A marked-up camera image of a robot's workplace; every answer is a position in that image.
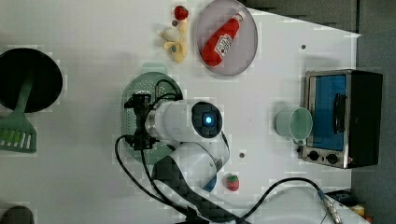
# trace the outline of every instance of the green spatula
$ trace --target green spatula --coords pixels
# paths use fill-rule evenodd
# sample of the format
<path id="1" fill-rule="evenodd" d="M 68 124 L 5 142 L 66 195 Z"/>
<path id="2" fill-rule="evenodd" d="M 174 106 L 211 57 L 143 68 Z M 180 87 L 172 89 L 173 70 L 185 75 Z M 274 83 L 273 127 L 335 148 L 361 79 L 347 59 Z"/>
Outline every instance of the green spatula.
<path id="1" fill-rule="evenodd" d="M 33 153 L 36 151 L 36 132 L 24 111 L 33 86 L 33 74 L 23 81 L 15 110 L 0 119 L 0 150 Z"/>

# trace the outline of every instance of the black handle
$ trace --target black handle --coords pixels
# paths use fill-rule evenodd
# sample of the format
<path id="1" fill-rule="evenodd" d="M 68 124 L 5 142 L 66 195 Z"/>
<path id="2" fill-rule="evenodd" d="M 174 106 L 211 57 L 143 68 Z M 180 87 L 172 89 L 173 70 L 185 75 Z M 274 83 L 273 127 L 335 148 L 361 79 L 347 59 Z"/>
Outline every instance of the black handle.
<path id="1" fill-rule="evenodd" d="M 346 103 L 345 95 L 335 94 L 332 108 L 332 130 L 335 134 L 343 133 L 345 130 Z"/>

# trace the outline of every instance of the white tabletop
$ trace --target white tabletop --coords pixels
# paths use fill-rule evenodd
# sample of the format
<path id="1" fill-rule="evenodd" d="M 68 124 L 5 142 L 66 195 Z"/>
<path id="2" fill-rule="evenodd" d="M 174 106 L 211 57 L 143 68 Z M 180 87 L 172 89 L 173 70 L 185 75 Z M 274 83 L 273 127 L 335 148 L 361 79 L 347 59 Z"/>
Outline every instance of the white tabletop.
<path id="1" fill-rule="evenodd" d="M 231 193 L 219 182 L 213 192 L 224 206 L 237 208 L 237 215 L 285 177 L 315 180 L 325 191 L 350 188 L 349 170 L 298 159 L 296 146 L 276 134 L 273 121 L 281 109 L 301 104 L 306 70 L 355 67 L 357 36 L 251 9 L 259 32 L 256 58 L 244 73 L 221 77 L 202 65 L 194 47 L 194 23 L 209 2 L 1 1 L 0 51 L 36 45 L 58 60 L 65 86 L 57 104 L 29 117 L 37 130 L 37 153 L 0 151 L 0 209 L 25 204 L 37 223 L 182 220 L 149 200 L 114 158 L 122 92 L 145 62 L 166 64 L 186 98 L 210 98 L 224 110 L 231 157 L 218 179 L 236 174 L 240 190 Z M 179 4 L 190 12 L 190 48 L 182 64 L 172 62 L 158 37 L 171 26 L 172 7 Z M 0 110 L 0 116 L 10 112 Z M 141 164 L 128 162 L 149 188 Z"/>

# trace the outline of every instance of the black cable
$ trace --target black cable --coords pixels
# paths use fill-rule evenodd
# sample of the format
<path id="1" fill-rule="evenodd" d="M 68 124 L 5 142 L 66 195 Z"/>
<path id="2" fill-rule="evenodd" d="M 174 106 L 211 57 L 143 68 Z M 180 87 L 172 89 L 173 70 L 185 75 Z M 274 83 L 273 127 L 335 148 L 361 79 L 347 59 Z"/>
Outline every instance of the black cable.
<path id="1" fill-rule="evenodd" d="M 164 97 L 166 97 L 166 96 L 174 96 L 174 98 L 173 98 L 173 99 L 164 98 Z M 175 93 L 166 93 L 166 94 L 163 94 L 163 95 L 159 96 L 159 97 L 152 103 L 152 105 L 156 105 L 160 100 L 164 100 L 164 99 L 175 100 L 176 98 L 177 98 L 177 94 L 175 94 Z"/>
<path id="2" fill-rule="evenodd" d="M 141 190 L 143 190 L 143 192 L 147 193 L 148 196 L 152 197 L 153 199 L 157 200 L 157 201 L 160 202 L 160 203 L 166 203 L 163 199 L 158 198 L 158 197 L 155 196 L 154 194 L 148 192 L 143 186 L 141 186 L 141 185 L 139 184 L 139 182 L 137 182 L 136 179 L 131 175 L 131 173 L 129 173 L 128 169 L 127 169 L 127 168 L 125 167 L 125 165 L 123 164 L 123 162 L 122 162 L 122 160 L 121 160 L 121 158 L 120 158 L 120 153 L 119 153 L 119 151 L 120 151 L 120 150 L 119 150 L 119 142 L 120 142 L 120 140 L 121 140 L 122 138 L 125 138 L 125 137 L 127 137 L 127 136 L 129 136 L 129 134 L 125 134 L 125 135 L 122 135 L 122 136 L 120 136 L 119 138 L 117 138 L 116 144 L 115 144 L 115 150 L 114 150 L 115 153 L 116 153 L 117 161 L 119 162 L 119 164 L 120 164 L 122 170 L 129 176 L 129 178 L 131 178 L 132 181 L 134 181 L 134 183 L 135 183 Z"/>
<path id="3" fill-rule="evenodd" d="M 289 181 L 295 181 L 295 180 L 300 180 L 300 181 L 307 182 L 307 183 L 311 184 L 316 190 L 320 190 L 318 185 L 315 184 L 313 181 L 311 181 L 309 179 L 306 179 L 306 178 L 302 178 L 302 177 L 291 177 L 291 178 L 286 178 L 286 179 L 279 180 L 275 184 L 273 184 L 267 191 L 265 191 L 265 193 L 262 195 L 262 197 L 259 199 L 259 201 L 250 209 L 250 211 L 248 211 L 242 217 L 238 218 L 236 220 L 236 223 L 241 223 L 241 222 L 245 221 L 245 219 L 247 219 L 251 214 L 253 214 L 256 211 L 256 209 L 262 204 L 262 202 L 265 200 L 265 198 L 268 196 L 268 194 L 274 188 L 276 188 L 278 185 L 283 184 L 285 182 L 289 182 Z"/>
<path id="4" fill-rule="evenodd" d="M 172 201 L 170 201 L 168 198 L 166 198 L 165 195 L 163 195 L 163 193 L 157 188 L 157 185 L 154 183 L 154 180 L 151 178 L 151 175 L 149 174 L 149 169 L 147 167 L 146 164 L 146 158 L 145 158 L 145 153 L 143 152 L 143 150 L 140 151 L 140 155 L 142 156 L 142 162 L 143 162 L 143 166 L 145 167 L 145 171 L 146 171 L 146 176 L 148 177 L 149 182 L 151 183 L 151 186 L 155 189 L 155 191 L 167 202 L 169 202 L 173 208 L 175 208 L 178 212 L 186 215 L 187 214 L 187 209 L 183 208 L 181 206 L 179 206 L 178 204 L 173 203 Z"/>
<path id="5" fill-rule="evenodd" d="M 122 160 L 121 160 L 121 158 L 120 158 L 120 153 L 119 153 L 119 151 L 120 151 L 120 149 L 119 149 L 119 142 L 120 142 L 120 140 L 121 140 L 122 138 L 125 138 L 125 137 L 127 137 L 127 136 L 129 136 L 129 134 L 125 134 L 125 135 L 120 136 L 120 137 L 116 140 L 116 144 L 115 144 L 116 158 L 117 158 L 117 161 L 119 162 L 119 164 L 120 164 L 122 170 L 123 170 L 123 171 L 129 176 L 129 178 L 131 178 L 131 180 L 134 181 L 134 183 L 135 183 L 141 190 L 143 190 L 143 192 L 145 192 L 148 196 L 150 196 L 151 198 L 157 200 L 157 201 L 160 202 L 160 203 L 164 203 L 164 204 L 166 204 L 166 205 L 169 205 L 169 206 L 175 208 L 178 212 L 180 212 L 180 213 L 182 213 L 182 214 L 184 214 L 184 215 L 187 214 L 187 210 L 186 210 L 186 209 L 185 209 L 185 211 L 183 211 L 182 209 L 180 209 L 180 207 L 175 207 L 172 203 L 169 203 L 168 201 L 163 200 L 163 199 L 161 199 L 161 198 L 158 198 L 158 197 L 155 196 L 154 194 L 150 193 L 150 192 L 149 192 L 148 190 L 146 190 L 143 186 L 141 186 L 141 185 L 139 184 L 139 182 L 136 181 L 136 179 L 131 175 L 131 173 L 129 173 L 128 169 L 127 169 L 127 168 L 125 167 L 125 165 L 123 164 L 123 162 L 122 162 Z"/>
<path id="6" fill-rule="evenodd" d="M 175 85 L 171 81 L 168 81 L 166 79 L 158 80 L 158 82 L 155 84 L 155 87 L 159 87 L 160 83 L 162 83 L 162 82 L 168 83 L 172 87 L 172 89 L 175 91 L 175 94 L 177 94 L 177 88 L 175 87 Z"/>

